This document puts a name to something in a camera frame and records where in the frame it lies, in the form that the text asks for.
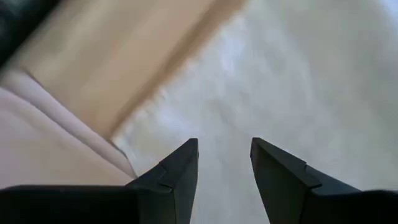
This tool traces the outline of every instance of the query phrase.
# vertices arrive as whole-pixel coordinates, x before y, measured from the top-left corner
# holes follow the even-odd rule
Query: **white carpet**
[[[398,189],[398,7],[250,0],[115,136],[138,175],[199,138],[192,223],[266,223],[252,137],[359,189]]]

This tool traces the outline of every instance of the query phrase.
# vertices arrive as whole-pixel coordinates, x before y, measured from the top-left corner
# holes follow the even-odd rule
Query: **tan surface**
[[[109,137],[217,0],[68,0],[14,63]]]
[[[0,189],[21,184],[125,185],[132,180],[3,88],[0,124]]]

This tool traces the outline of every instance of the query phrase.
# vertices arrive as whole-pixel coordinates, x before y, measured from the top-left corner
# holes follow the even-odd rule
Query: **black object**
[[[0,67],[61,0],[0,0]]]
[[[198,140],[124,187],[18,186],[0,191],[1,223],[190,223]]]
[[[394,192],[361,192],[260,138],[251,160],[271,224],[397,222]]]

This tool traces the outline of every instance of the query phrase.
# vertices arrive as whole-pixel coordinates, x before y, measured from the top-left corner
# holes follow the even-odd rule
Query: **pink fabric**
[[[0,188],[131,180],[36,107],[0,88]]]
[[[129,161],[120,151],[83,124],[25,72],[20,70],[7,72],[1,82],[1,86],[35,106],[49,119],[56,122],[67,133],[87,145],[103,159],[132,178],[136,178]]]

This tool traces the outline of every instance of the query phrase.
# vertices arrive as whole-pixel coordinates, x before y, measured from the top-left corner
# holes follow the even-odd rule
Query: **floor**
[[[398,4],[248,0],[113,141],[138,175],[190,137],[192,223],[267,223],[261,137],[361,190],[398,189]]]

